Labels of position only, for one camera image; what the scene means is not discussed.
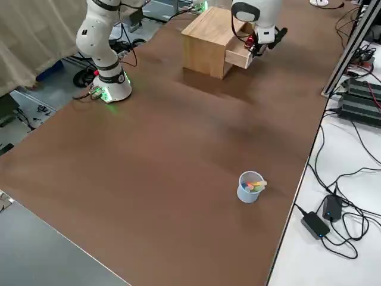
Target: wooden box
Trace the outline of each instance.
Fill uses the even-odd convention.
[[[252,26],[233,19],[237,33]],[[232,32],[230,10],[211,7],[194,19],[182,32],[184,67],[222,79],[234,66],[247,69],[252,54]]]

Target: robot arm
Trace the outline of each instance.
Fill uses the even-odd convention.
[[[240,21],[255,23],[257,50],[274,48],[287,33],[287,28],[279,30],[275,26],[281,6],[282,0],[233,0],[232,15]]]
[[[88,11],[77,33],[77,46],[90,55],[98,69],[89,93],[105,102],[120,101],[131,94],[130,82],[108,38],[119,19],[121,0],[87,0]]]

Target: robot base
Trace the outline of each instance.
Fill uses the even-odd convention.
[[[329,3],[328,3],[328,0],[310,0],[310,4],[317,7],[325,7]]]
[[[105,83],[102,82],[99,77],[96,77],[93,81],[93,88],[100,88],[102,94],[101,100],[105,103],[111,103],[114,101],[125,100],[131,95],[130,80],[125,74],[126,80],[123,83]]]

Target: plastic cup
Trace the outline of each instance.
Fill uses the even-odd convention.
[[[242,183],[248,183],[248,182],[260,182],[264,181],[263,177],[254,171],[246,171],[242,173],[239,177],[238,181],[238,189],[237,189],[237,196],[238,198],[243,201],[244,203],[253,203],[257,200],[258,196],[260,195],[261,191],[263,191],[266,187],[261,186],[260,188],[257,187],[257,191],[247,191],[242,187]]]

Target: black power supply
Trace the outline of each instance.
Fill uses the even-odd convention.
[[[337,195],[328,195],[323,204],[323,218],[337,222],[341,219],[342,199]]]
[[[319,240],[329,233],[329,227],[317,216],[316,213],[304,212],[303,215],[304,217],[301,219],[301,223],[315,239]]]

